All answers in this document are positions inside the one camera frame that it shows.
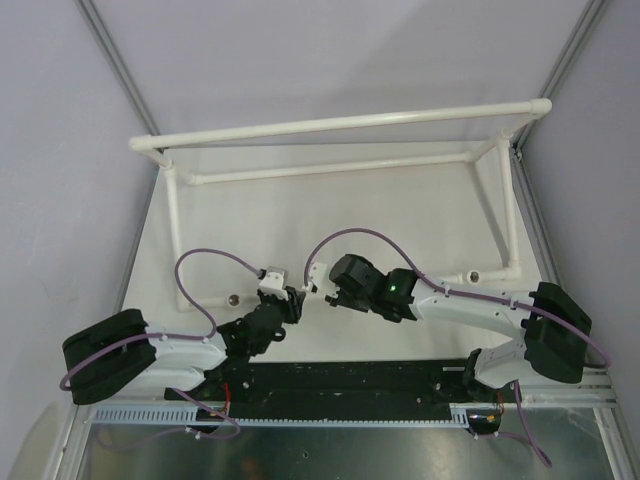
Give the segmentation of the white PVC pipe frame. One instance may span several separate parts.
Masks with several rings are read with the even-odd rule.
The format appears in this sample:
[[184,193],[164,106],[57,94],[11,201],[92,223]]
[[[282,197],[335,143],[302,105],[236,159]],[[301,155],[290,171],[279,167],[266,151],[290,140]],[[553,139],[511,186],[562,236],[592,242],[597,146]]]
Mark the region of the white PVC pipe frame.
[[[370,114],[152,136],[130,149],[159,173],[126,290],[127,305],[190,311],[256,302],[229,260],[286,269],[303,287],[327,235],[368,228],[393,238],[433,279],[521,290],[540,279],[518,209],[512,136],[551,111],[549,100]],[[294,135],[487,119],[481,141],[292,145]]]

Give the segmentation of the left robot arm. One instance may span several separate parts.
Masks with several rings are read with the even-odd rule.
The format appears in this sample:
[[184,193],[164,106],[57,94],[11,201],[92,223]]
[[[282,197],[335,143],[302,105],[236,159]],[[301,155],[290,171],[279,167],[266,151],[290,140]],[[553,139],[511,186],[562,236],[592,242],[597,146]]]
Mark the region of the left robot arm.
[[284,326],[302,317],[306,293],[290,286],[281,296],[258,292],[259,304],[212,335],[170,333],[147,323],[139,309],[123,310],[67,338],[67,373],[60,389],[77,405],[122,392],[192,391],[201,399],[221,389],[217,370],[266,352],[286,336]]

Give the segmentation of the white faucet with chrome knob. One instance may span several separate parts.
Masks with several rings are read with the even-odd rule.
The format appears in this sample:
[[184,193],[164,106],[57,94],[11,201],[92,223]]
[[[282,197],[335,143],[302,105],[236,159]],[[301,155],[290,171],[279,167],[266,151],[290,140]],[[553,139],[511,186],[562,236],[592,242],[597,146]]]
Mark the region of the white faucet with chrome knob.
[[323,291],[327,265],[313,262],[304,273],[303,290],[311,295],[319,295]]

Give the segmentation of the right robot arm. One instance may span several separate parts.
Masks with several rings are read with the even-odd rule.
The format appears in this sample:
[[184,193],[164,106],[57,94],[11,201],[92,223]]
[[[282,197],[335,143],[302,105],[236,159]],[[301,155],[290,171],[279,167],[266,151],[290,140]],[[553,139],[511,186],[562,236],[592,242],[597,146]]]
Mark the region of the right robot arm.
[[559,286],[539,283],[533,292],[498,295],[424,280],[415,270],[379,271],[367,259],[346,254],[332,267],[315,264],[311,282],[332,306],[403,320],[450,321],[507,337],[474,350],[462,376],[464,393],[486,400],[515,380],[542,377],[578,384],[586,369],[591,320]]

